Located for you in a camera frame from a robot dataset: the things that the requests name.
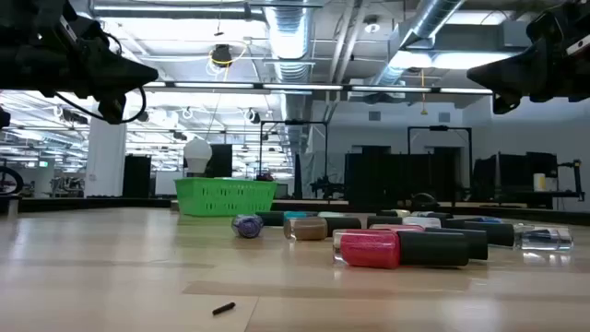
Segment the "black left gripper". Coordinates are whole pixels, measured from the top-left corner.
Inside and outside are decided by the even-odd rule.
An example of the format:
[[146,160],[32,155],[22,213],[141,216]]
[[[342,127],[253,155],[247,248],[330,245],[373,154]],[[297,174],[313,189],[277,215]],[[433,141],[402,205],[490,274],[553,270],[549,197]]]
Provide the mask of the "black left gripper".
[[[100,94],[100,85],[106,81],[107,71],[118,56],[110,50],[110,34],[97,20],[79,15],[71,4],[62,5],[58,30],[70,67],[71,87],[67,90],[82,98]],[[134,55],[124,53],[122,57],[124,68],[130,72],[122,75],[123,94],[159,78],[157,69]]]

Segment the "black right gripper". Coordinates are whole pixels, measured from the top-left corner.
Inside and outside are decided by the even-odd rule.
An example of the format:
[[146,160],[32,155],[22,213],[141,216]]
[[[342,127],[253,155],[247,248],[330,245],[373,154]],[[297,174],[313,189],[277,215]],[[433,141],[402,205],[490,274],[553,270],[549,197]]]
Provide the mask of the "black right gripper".
[[[520,82],[524,85],[523,94],[527,93],[531,101],[548,101],[555,95],[552,82],[556,69],[554,65],[561,58],[561,27],[556,16],[543,12],[526,27],[526,35],[531,46],[516,56]],[[467,78],[494,94],[507,91],[506,82],[499,77],[505,69],[505,60],[501,59],[467,70]]]

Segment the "blue nail polish bottle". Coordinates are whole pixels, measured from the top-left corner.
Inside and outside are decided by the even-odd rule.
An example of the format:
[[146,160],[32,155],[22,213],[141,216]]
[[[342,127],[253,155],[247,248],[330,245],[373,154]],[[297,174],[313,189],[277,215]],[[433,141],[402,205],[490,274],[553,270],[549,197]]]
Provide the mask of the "blue nail polish bottle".
[[481,224],[500,224],[501,219],[492,217],[468,217],[468,218],[455,218],[455,219],[442,219],[441,225],[447,229],[468,229],[468,230],[480,230]]

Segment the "light pink nail polish bottle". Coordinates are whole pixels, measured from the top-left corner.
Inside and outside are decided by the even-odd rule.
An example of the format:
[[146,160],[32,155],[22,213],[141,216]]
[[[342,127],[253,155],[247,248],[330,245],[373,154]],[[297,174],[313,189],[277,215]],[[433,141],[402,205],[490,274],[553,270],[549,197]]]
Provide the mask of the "light pink nail polish bottle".
[[461,233],[466,237],[470,259],[488,259],[488,238],[485,231],[461,229],[431,228],[420,225],[372,224],[370,229],[386,229],[393,231],[426,231],[434,233]]

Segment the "clear nail polish bottle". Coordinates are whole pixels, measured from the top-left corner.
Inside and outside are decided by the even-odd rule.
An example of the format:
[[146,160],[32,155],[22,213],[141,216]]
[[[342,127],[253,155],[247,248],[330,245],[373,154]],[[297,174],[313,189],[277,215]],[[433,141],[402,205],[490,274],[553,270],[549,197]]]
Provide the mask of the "clear nail polish bottle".
[[487,233],[488,244],[522,250],[569,251],[573,237],[567,227],[466,221],[464,228]]

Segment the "purple nail polish bottle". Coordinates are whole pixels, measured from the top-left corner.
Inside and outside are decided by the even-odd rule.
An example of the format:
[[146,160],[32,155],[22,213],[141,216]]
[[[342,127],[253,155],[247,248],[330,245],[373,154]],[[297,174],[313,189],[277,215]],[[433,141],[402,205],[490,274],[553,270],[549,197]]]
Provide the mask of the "purple nail polish bottle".
[[254,239],[264,228],[264,221],[258,215],[237,215],[231,221],[231,228],[238,237]]

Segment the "teal nail polish bottle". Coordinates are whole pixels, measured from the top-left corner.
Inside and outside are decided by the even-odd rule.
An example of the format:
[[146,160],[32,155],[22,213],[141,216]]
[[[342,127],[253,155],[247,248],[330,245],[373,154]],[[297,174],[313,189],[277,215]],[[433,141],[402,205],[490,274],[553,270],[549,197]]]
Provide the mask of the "teal nail polish bottle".
[[284,221],[289,218],[316,217],[318,213],[311,211],[268,211],[256,212],[255,215],[260,217],[267,227],[282,227]]

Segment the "magenta glitter nail polish bottle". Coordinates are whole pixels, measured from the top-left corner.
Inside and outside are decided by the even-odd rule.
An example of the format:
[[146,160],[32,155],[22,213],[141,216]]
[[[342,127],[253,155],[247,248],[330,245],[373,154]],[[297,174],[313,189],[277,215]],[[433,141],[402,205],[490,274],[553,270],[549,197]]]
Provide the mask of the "magenta glitter nail polish bottle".
[[350,267],[463,267],[469,246],[461,233],[336,230],[333,259]]

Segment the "brown nail polish bottle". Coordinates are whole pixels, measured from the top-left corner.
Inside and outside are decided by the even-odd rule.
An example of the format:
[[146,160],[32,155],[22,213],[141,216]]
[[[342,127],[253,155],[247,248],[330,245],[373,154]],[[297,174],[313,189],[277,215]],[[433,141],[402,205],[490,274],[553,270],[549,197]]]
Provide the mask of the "brown nail polish bottle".
[[361,228],[359,219],[349,217],[289,218],[283,224],[285,237],[295,241],[322,241],[331,238],[335,230]]

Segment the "white square pillar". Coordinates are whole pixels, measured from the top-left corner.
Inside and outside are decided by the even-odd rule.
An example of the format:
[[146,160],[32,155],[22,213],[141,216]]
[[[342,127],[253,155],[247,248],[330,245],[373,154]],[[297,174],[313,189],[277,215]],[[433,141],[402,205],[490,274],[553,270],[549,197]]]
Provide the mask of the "white square pillar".
[[125,124],[89,121],[86,197],[122,195],[126,134]]

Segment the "row of black monitors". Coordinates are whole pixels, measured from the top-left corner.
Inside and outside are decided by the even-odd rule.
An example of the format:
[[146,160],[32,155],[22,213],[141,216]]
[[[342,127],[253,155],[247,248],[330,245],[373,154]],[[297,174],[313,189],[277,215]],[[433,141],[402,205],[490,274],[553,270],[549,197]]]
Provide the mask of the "row of black monitors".
[[471,188],[479,195],[496,193],[533,192],[535,175],[558,177],[555,154],[526,152],[524,155],[498,152],[474,164]]

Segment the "white light bulb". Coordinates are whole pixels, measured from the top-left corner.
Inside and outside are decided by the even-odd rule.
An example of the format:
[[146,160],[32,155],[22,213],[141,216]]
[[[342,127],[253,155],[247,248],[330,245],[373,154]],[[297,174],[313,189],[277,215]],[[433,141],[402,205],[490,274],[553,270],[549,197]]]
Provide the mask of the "white light bulb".
[[183,148],[183,158],[186,161],[186,176],[203,176],[211,157],[212,149],[206,140],[196,136],[189,141]]

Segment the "tall black cabinet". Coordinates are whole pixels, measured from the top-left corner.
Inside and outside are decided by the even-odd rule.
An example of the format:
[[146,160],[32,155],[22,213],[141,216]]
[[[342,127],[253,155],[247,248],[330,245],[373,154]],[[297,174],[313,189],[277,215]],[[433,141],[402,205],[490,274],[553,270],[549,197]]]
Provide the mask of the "tall black cabinet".
[[127,155],[124,160],[123,197],[148,198],[151,158]]

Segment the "black metal stand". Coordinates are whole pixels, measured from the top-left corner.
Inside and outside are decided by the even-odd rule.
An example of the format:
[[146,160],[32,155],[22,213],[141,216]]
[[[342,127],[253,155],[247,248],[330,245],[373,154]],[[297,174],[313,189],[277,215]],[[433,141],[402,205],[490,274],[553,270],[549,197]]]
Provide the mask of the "black metal stand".
[[583,190],[581,180],[581,166],[582,162],[578,159],[558,164],[559,168],[572,169],[574,179],[574,190],[559,191],[556,195],[557,198],[577,198],[579,202],[585,201],[585,191]]

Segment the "black dome object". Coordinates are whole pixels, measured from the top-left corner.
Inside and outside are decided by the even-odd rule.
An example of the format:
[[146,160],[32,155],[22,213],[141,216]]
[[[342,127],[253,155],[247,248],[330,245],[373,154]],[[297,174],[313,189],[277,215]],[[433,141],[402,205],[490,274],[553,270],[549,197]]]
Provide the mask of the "black dome object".
[[429,193],[417,193],[411,197],[411,206],[413,208],[436,208],[439,206],[439,203]]

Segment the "black partition panels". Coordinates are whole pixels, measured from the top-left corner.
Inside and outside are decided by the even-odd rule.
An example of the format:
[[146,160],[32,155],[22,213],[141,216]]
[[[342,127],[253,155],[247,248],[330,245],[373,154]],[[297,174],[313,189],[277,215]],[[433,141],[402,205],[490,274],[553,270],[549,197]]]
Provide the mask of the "black partition panels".
[[349,153],[344,196],[351,205],[394,205],[421,193],[452,201],[462,187],[460,165],[448,151],[426,154]]

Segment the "green plastic basket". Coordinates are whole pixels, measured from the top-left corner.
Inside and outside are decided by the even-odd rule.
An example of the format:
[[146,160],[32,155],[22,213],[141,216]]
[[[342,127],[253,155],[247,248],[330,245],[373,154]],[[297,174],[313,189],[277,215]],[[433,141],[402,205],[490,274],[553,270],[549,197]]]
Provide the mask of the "green plastic basket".
[[277,183],[190,177],[174,181],[179,210],[194,217],[231,217],[270,210]]

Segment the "long white strip light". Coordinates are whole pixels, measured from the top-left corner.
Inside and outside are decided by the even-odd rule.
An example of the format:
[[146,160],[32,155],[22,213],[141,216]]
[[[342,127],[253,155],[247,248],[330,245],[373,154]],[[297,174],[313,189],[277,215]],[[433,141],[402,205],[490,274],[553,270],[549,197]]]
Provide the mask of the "long white strip light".
[[414,86],[368,86],[337,84],[296,84],[296,83],[231,83],[205,81],[163,81],[146,84],[145,89],[211,89],[211,90],[268,90],[268,91],[353,91],[367,93],[413,93],[413,94],[455,94],[491,95],[489,89],[441,88]]

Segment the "grey tarp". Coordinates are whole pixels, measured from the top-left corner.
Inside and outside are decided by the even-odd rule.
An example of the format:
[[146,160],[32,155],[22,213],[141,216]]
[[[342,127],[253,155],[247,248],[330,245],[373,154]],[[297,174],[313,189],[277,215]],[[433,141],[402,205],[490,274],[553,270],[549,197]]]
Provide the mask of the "grey tarp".
[[331,184],[343,184],[345,182],[345,157],[345,153],[329,152],[325,155],[323,151],[301,154],[302,197],[315,198],[312,183],[325,175]]

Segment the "black metal station frame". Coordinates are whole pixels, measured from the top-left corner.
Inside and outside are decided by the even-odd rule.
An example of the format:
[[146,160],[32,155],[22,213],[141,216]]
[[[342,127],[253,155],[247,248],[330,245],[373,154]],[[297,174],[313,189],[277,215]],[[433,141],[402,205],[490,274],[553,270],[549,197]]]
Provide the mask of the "black metal station frame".
[[470,185],[473,181],[473,129],[467,126],[448,126],[448,125],[428,125],[428,126],[409,126],[407,127],[407,155],[411,155],[411,148],[412,148],[412,138],[411,132],[413,130],[428,130],[430,132],[446,132],[446,131],[465,131],[467,133],[467,150],[468,150],[468,184],[469,186],[466,188],[467,191],[470,190]]
[[284,155],[290,168],[291,197],[303,199],[300,155],[318,151],[323,151],[325,155],[329,153],[328,122],[305,119],[263,120],[258,126],[257,177],[269,173],[275,179],[278,178],[278,167],[271,166],[270,162],[264,166],[266,162],[263,152],[264,145],[270,143],[273,137],[277,138],[279,152]]

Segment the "black metal table frame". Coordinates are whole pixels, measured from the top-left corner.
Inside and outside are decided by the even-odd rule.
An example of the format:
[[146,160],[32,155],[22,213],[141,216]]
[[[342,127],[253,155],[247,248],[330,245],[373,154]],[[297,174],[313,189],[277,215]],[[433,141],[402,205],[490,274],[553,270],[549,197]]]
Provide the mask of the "black metal table frame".
[[[92,197],[92,198],[20,198],[18,211],[50,212],[93,208],[171,208],[175,205],[170,199],[152,198],[121,198],[121,197]],[[336,201],[322,203],[321,201],[276,200],[271,210],[304,210],[304,211],[334,211],[349,213],[373,213],[382,210],[381,207],[353,207]],[[568,212],[548,209],[492,207],[492,206],[440,206],[434,209],[453,215],[477,215],[500,219],[521,219],[540,221],[552,224],[575,225],[590,227],[590,212]]]

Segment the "wide silver ventilation duct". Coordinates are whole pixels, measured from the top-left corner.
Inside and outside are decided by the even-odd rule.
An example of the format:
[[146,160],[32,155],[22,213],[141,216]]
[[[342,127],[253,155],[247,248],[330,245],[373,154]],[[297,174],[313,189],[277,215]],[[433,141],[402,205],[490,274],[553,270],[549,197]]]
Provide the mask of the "wide silver ventilation duct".
[[[275,65],[278,83],[302,84],[310,82],[311,65],[308,50],[313,26],[313,9],[304,6],[279,5],[264,8],[268,25],[268,38],[273,57],[279,60]],[[283,120],[309,120],[311,104],[301,92],[281,96]],[[306,149],[308,125],[287,125],[285,127],[290,152],[302,153]]]

